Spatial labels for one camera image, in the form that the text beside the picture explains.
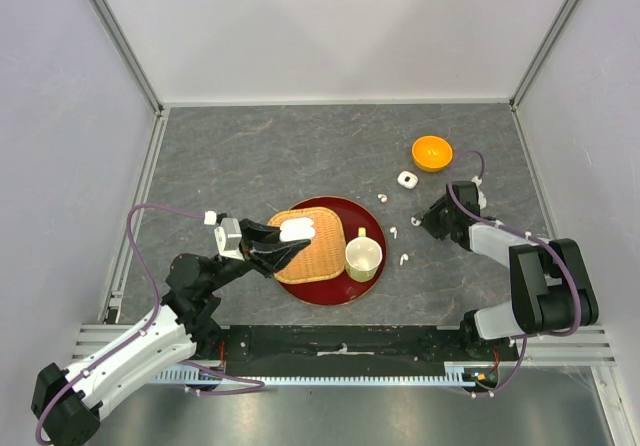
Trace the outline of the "left aluminium frame post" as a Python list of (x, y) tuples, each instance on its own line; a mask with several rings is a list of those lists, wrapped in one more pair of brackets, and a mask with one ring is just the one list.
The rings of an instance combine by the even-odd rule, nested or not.
[(112, 8), (110, 7), (108, 0), (88, 1), (97, 14), (112, 44), (116, 48), (125, 67), (131, 74), (146, 102), (156, 115), (160, 115), (164, 110), (162, 101), (144, 72), (139, 59), (134, 53), (133, 48), (124, 33), (124, 30), (120, 26)]

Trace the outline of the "orange bowl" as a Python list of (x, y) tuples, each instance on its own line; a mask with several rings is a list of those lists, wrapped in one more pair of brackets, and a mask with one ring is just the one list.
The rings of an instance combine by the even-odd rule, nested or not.
[(444, 170), (452, 162), (454, 152), (444, 138), (427, 135), (414, 141), (411, 155), (419, 169), (435, 173)]

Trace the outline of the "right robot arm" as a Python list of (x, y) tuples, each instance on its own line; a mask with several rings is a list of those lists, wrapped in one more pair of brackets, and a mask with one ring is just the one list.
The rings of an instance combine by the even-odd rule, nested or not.
[(450, 239), (509, 272), (510, 299), (467, 312), (458, 347), (483, 358), (494, 346), (537, 335), (569, 336), (599, 319), (592, 283), (577, 242), (519, 232), (481, 215), (479, 181), (455, 181), (429, 208), (411, 218), (433, 238)]

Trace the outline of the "white oval charging case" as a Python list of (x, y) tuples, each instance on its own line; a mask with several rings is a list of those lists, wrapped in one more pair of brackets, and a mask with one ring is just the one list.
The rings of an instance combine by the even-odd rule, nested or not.
[(312, 240), (316, 235), (314, 220), (310, 217), (287, 219), (280, 224), (279, 228), (281, 242)]

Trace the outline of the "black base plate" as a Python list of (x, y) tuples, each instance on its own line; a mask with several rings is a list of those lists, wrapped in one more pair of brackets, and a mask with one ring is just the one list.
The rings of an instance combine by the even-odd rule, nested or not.
[(391, 378), (441, 375), (449, 362), (517, 359), (507, 339), (473, 342), (435, 326), (233, 325), (220, 330), (201, 359), (222, 359), (234, 376)]

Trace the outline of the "woven bamboo basket plate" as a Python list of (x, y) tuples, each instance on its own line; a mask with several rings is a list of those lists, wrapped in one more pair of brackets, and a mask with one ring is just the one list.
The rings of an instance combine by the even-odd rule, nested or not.
[(311, 244), (274, 277), (284, 284), (304, 284), (339, 276), (345, 267), (346, 241), (342, 221), (335, 212), (325, 207), (281, 211), (268, 225), (279, 227), (287, 220), (302, 217), (313, 221), (316, 235)]

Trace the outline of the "red round tray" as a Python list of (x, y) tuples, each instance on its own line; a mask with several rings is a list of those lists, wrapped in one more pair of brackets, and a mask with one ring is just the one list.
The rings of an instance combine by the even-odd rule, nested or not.
[(365, 207), (346, 198), (332, 196), (310, 198), (294, 205), (292, 210), (308, 207), (326, 207), (336, 213), (342, 221), (346, 240), (355, 239), (357, 229), (364, 227), (367, 236), (381, 246), (383, 253), (381, 265), (373, 278), (366, 282), (357, 282), (351, 279), (346, 272), (342, 272), (339, 276), (329, 280), (300, 285), (288, 285), (283, 282), (279, 282), (279, 284), (296, 299), (318, 306), (344, 305), (366, 295), (376, 284), (385, 267), (387, 245), (383, 228)]

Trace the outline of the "white square earbud case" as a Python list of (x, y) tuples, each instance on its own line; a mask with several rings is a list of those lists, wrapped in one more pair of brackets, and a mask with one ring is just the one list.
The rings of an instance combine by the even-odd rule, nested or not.
[(412, 190), (418, 184), (418, 177), (410, 171), (402, 171), (397, 177), (397, 182), (403, 188)]

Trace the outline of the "right aluminium frame post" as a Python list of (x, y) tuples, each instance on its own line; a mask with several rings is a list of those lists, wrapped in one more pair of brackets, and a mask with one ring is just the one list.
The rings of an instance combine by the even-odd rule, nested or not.
[(512, 112), (516, 112), (524, 101), (581, 1), (563, 0), (514, 93), (511, 95), (509, 105)]

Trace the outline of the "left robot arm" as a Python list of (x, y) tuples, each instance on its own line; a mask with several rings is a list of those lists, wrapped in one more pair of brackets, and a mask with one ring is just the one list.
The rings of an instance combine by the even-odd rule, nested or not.
[(38, 373), (31, 403), (38, 444), (85, 444), (102, 419), (163, 370), (215, 355), (222, 334), (213, 318), (221, 302), (215, 291), (250, 271), (273, 276), (316, 235), (307, 216), (274, 227), (208, 212), (204, 222), (214, 228), (215, 256), (179, 254), (168, 292), (136, 325), (81, 361)]

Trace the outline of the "cream mug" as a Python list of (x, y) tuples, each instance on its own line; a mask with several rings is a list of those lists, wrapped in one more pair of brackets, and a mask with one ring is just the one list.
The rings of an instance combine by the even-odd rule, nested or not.
[(374, 278), (383, 258), (381, 245), (367, 236), (365, 227), (359, 227), (345, 247), (345, 270), (352, 280), (364, 283)]

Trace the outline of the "aluminium frame post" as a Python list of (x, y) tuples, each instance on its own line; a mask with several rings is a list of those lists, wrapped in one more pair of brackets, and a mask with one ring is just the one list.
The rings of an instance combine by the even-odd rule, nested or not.
[(509, 105), (512, 112), (516, 112), (524, 101), (581, 1), (563, 0), (514, 93), (511, 95)]
[(97, 14), (112, 44), (116, 48), (125, 67), (131, 74), (146, 102), (156, 115), (160, 115), (164, 110), (162, 101), (144, 72), (139, 59), (134, 53), (133, 48), (124, 33), (124, 30), (120, 26), (112, 8), (110, 7), (108, 0), (88, 1)]

